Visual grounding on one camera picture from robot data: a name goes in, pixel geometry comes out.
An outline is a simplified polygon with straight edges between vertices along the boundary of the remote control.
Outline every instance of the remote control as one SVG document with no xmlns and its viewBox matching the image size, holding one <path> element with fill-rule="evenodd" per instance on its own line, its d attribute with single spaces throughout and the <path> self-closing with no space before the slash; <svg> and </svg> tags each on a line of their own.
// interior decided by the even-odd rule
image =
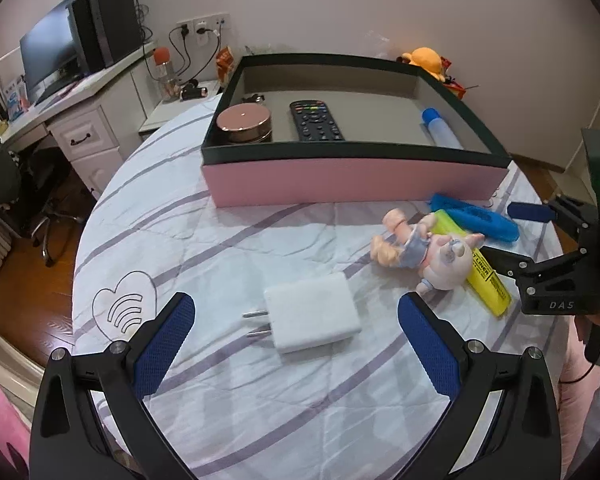
<svg viewBox="0 0 600 480">
<path fill-rule="evenodd" d="M 300 140 L 344 140 L 324 101 L 294 101 L 289 107 Z"/>
</svg>

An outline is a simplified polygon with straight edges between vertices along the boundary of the box on desk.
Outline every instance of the box on desk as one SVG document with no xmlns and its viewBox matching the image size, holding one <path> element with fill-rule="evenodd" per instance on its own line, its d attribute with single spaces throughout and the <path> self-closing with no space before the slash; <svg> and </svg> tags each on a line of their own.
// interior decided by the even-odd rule
<svg viewBox="0 0 600 480">
<path fill-rule="evenodd" d="M 253 93 L 270 110 L 270 142 L 228 144 L 216 119 Z M 289 104 L 326 103 L 345 140 L 301 142 Z M 436 108 L 464 150 L 440 148 L 421 114 Z M 471 110 L 417 66 L 335 54 L 245 56 L 202 144 L 218 207 L 307 202 L 488 200 L 509 155 Z"/>
</svg>

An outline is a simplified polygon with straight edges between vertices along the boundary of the metal prong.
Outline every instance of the metal prong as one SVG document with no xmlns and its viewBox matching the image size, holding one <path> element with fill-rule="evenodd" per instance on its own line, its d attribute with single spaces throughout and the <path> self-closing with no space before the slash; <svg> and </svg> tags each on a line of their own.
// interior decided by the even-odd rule
<svg viewBox="0 0 600 480">
<path fill-rule="evenodd" d="M 258 316 L 266 316 L 269 312 L 267 310 L 254 310 L 253 312 L 245 312 L 242 314 L 242 317 L 258 317 Z"/>
<path fill-rule="evenodd" d="M 252 332 L 245 334 L 247 337 L 260 337 L 263 335 L 271 335 L 271 325 L 265 325 L 264 327 L 259 327 Z"/>
</svg>

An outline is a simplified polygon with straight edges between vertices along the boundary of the yellow plush toy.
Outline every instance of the yellow plush toy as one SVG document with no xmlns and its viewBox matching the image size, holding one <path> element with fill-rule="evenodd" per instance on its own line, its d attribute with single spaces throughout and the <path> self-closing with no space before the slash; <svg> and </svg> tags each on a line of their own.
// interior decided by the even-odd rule
<svg viewBox="0 0 600 480">
<path fill-rule="evenodd" d="M 432 48 L 421 46 L 411 53 L 405 52 L 402 54 L 402 58 L 409 61 L 410 65 L 423 67 L 423 69 L 429 72 L 433 77 L 439 81 L 445 82 L 445 76 L 443 75 L 442 70 L 442 59 Z"/>
</svg>

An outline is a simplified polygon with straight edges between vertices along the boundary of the pink fabric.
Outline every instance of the pink fabric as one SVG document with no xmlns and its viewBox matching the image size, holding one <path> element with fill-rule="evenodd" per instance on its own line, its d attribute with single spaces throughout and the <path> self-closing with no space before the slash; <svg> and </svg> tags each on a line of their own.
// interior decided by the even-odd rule
<svg viewBox="0 0 600 480">
<path fill-rule="evenodd" d="M 507 168 L 392 158 L 293 158 L 202 166 L 217 207 L 430 200 L 442 193 L 488 200 Z"/>
<path fill-rule="evenodd" d="M 574 319 L 569 325 L 567 355 L 560 375 L 561 381 L 574 381 L 589 370 L 591 363 L 584 358 L 584 344 L 578 340 Z M 589 413 L 593 394 L 600 386 L 600 367 L 575 384 L 559 384 L 558 420 L 562 441 L 562 475 L 567 472 L 576 452 L 584 421 Z"/>
<path fill-rule="evenodd" d="M 11 444 L 29 465 L 30 433 L 16 409 L 0 389 L 0 451 L 13 464 L 7 442 Z"/>
</svg>

